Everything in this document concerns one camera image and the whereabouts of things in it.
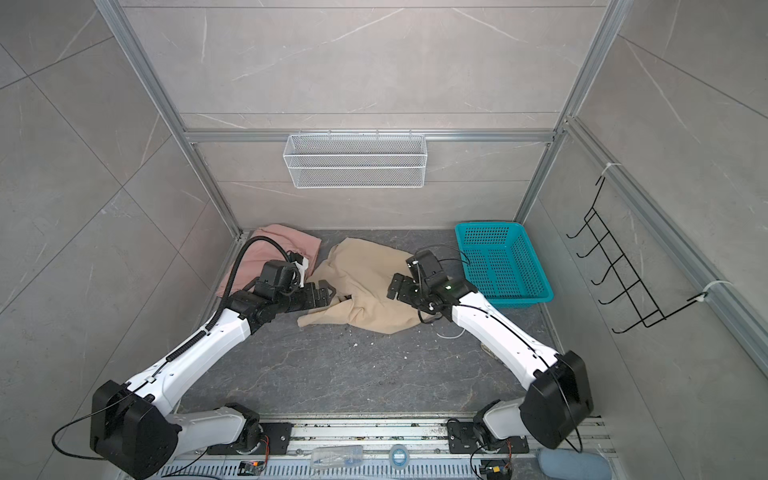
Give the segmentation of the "pink shorts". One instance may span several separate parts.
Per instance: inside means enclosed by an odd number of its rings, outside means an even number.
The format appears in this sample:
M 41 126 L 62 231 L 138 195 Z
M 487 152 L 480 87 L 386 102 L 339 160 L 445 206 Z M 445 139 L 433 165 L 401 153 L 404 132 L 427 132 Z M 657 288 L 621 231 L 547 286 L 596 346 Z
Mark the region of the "pink shorts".
M 309 261 L 307 273 L 311 274 L 319 257 L 321 239 L 293 228 L 272 224 L 253 232 L 254 236 L 269 237 L 286 252 L 301 254 Z M 264 264 L 269 260 L 283 260 L 276 247 L 267 242 L 258 241 L 249 247 L 240 263 L 232 291 L 242 289 L 248 282 L 258 277 Z

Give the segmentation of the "beige shorts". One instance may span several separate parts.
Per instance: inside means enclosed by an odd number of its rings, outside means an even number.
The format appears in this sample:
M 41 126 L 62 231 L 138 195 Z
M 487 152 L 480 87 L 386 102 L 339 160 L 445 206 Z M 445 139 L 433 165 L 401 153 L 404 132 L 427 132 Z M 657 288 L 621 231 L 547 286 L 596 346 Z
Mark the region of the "beige shorts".
M 393 276 L 409 273 L 406 260 L 410 257 L 408 252 L 367 240 L 343 240 L 310 277 L 312 282 L 325 281 L 336 289 L 333 302 L 299 317 L 298 325 L 347 324 L 382 334 L 418 325 L 413 307 L 387 297 Z

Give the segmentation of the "teal plastic laundry basket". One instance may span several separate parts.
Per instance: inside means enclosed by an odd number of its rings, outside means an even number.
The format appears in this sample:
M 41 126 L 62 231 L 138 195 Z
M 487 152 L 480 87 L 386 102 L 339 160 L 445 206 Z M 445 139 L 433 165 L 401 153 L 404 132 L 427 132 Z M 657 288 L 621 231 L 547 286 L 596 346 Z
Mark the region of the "teal plastic laundry basket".
M 553 300 L 554 292 L 523 225 L 466 222 L 455 226 L 467 257 L 464 276 L 497 309 L 528 308 Z

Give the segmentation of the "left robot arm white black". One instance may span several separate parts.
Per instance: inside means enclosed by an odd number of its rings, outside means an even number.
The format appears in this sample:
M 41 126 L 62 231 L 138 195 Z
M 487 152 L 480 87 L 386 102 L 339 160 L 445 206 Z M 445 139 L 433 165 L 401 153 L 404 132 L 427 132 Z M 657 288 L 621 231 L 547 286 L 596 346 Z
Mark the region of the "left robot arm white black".
M 259 415 L 243 405 L 191 414 L 174 410 L 212 366 L 277 316 L 332 303 L 335 288 L 325 280 L 309 281 L 308 269 L 305 256 L 269 237 L 247 240 L 204 325 L 129 380 L 109 380 L 94 392 L 91 411 L 83 417 L 90 424 L 91 452 L 79 458 L 147 479 L 187 452 L 221 448 L 250 454 L 266 447 Z

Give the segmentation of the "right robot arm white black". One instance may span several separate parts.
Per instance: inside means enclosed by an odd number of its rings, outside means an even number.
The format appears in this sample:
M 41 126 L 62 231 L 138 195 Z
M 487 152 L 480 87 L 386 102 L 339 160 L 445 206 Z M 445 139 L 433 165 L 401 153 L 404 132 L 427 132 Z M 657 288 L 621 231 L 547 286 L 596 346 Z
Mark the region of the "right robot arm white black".
M 510 437 L 529 436 L 547 449 L 566 443 L 578 452 L 580 423 L 594 409 L 586 364 L 573 351 L 539 342 L 498 311 L 476 286 L 452 279 L 429 250 L 406 260 L 409 273 L 393 275 L 387 297 L 417 314 L 441 316 L 473 335 L 525 389 L 521 398 L 495 401 L 478 411 L 473 431 L 486 449 Z

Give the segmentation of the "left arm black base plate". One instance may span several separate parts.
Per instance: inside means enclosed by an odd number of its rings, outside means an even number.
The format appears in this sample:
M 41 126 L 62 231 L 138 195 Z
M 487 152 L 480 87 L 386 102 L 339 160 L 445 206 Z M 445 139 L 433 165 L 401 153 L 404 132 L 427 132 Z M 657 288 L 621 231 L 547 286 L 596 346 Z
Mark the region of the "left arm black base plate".
M 262 436 L 269 440 L 270 455 L 286 455 L 291 441 L 293 424 L 288 422 L 261 423 Z

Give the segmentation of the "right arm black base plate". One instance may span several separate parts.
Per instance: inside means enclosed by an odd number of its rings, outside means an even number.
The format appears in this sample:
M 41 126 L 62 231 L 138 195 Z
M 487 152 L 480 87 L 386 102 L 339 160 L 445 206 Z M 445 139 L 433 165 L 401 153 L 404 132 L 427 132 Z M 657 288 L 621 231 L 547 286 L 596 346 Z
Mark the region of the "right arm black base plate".
M 451 454 L 469 454 L 476 449 L 493 454 L 527 454 L 530 452 L 526 437 L 513 436 L 498 439 L 479 422 L 464 422 L 449 418 L 445 423 Z

